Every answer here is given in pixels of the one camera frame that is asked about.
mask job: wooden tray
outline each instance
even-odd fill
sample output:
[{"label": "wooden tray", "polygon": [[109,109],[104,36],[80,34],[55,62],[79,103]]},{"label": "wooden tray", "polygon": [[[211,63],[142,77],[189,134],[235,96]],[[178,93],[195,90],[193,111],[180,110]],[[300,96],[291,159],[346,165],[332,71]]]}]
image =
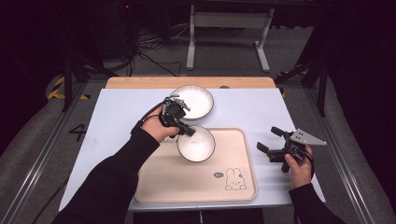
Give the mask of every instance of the wooden tray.
[{"label": "wooden tray", "polygon": [[135,199],[140,203],[251,200],[256,183],[245,134],[240,129],[209,129],[216,149],[203,162],[178,152],[177,139],[166,138],[139,173]]}]

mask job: white bowl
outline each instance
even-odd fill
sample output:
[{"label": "white bowl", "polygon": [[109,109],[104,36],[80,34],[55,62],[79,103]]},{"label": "white bowl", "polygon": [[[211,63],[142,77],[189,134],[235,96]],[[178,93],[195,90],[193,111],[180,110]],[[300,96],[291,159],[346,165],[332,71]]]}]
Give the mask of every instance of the white bowl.
[{"label": "white bowl", "polygon": [[183,86],[173,91],[171,95],[175,94],[179,96],[180,100],[184,100],[184,103],[191,109],[190,111],[185,109],[186,116],[183,118],[185,120],[200,119],[212,110],[213,96],[205,88]]},{"label": "white bowl", "polygon": [[215,151],[215,138],[206,128],[191,126],[196,132],[193,136],[180,135],[177,139],[177,148],[180,154],[188,161],[206,161]]}]

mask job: wooden board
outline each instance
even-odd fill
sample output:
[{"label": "wooden board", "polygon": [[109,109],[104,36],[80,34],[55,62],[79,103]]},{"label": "wooden board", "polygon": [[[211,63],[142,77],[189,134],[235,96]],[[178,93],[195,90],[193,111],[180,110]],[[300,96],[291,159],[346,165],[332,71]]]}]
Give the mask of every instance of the wooden board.
[{"label": "wooden board", "polygon": [[175,89],[195,85],[209,89],[227,86],[232,89],[275,88],[270,77],[112,77],[107,89]]}]

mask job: rabbit illustration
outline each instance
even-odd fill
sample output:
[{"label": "rabbit illustration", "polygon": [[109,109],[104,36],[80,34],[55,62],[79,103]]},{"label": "rabbit illustration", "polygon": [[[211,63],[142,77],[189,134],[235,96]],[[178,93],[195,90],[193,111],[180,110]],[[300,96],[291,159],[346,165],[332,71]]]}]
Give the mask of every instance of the rabbit illustration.
[{"label": "rabbit illustration", "polygon": [[227,186],[225,189],[227,190],[239,190],[239,189],[246,189],[247,186],[245,185],[245,179],[241,175],[241,170],[238,168],[227,170]]}]

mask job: metal frame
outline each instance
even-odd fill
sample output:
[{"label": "metal frame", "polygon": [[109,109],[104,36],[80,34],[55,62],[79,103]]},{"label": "metal frame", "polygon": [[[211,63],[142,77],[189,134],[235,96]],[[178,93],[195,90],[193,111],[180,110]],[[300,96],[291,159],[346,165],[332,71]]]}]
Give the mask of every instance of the metal frame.
[{"label": "metal frame", "polygon": [[274,9],[268,13],[221,13],[221,12],[196,12],[195,6],[191,6],[190,15],[190,44],[187,54],[187,70],[194,67],[195,55],[195,27],[228,27],[228,28],[248,28],[262,29],[260,41],[255,41],[257,54],[259,55],[262,71],[269,72],[267,58],[265,57],[263,46],[270,28]]}]

